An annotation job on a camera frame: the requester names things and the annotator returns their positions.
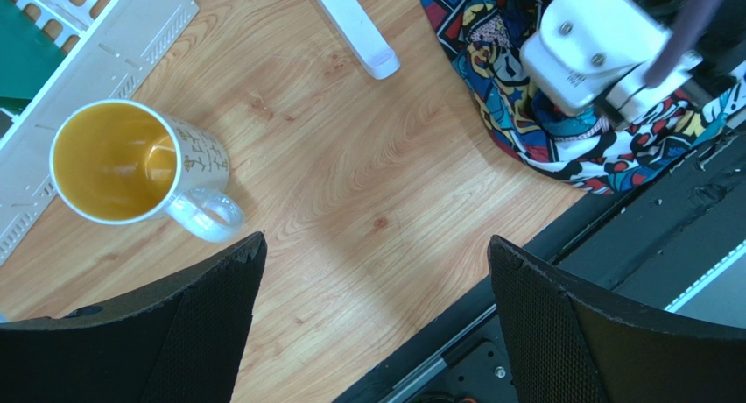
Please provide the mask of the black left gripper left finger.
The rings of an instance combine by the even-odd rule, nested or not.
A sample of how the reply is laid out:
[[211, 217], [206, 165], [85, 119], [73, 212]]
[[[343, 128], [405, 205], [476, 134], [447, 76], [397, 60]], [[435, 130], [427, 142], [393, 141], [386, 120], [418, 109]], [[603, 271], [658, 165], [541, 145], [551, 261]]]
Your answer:
[[266, 256], [256, 232], [65, 317], [3, 324], [2, 401], [230, 401]]

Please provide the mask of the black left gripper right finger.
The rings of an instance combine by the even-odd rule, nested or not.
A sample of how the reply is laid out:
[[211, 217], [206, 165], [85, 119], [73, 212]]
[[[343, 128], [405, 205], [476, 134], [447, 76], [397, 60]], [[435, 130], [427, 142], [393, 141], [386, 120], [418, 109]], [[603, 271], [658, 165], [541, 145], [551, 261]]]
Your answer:
[[628, 299], [500, 236], [488, 259], [520, 401], [744, 401], [743, 329]]

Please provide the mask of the comic print shorts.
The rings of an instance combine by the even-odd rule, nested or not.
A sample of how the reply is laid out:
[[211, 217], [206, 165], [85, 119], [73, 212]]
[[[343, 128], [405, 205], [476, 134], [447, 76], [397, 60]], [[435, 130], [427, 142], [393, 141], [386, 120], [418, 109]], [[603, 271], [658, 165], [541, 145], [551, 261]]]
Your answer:
[[419, 0], [490, 137], [512, 158], [594, 194], [630, 190], [720, 135], [745, 107], [739, 81], [697, 110], [677, 91], [617, 130], [599, 110], [563, 114], [526, 73], [520, 47], [550, 0]]

